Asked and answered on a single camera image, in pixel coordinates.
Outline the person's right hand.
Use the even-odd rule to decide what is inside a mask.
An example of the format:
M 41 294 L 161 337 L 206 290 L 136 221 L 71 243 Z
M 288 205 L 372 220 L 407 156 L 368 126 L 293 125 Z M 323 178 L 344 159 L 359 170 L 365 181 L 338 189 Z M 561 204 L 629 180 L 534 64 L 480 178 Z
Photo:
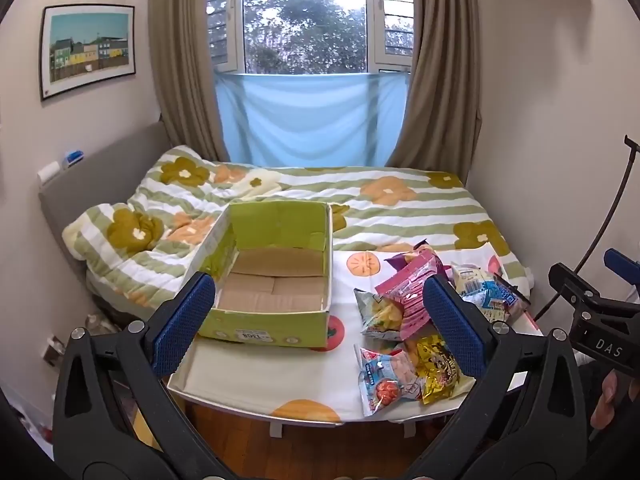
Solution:
M 615 415 L 615 399 L 621 388 L 620 376 L 616 370 L 612 370 L 603 379 L 602 392 L 590 418 L 590 425 L 593 429 L 602 430 L 612 422 Z

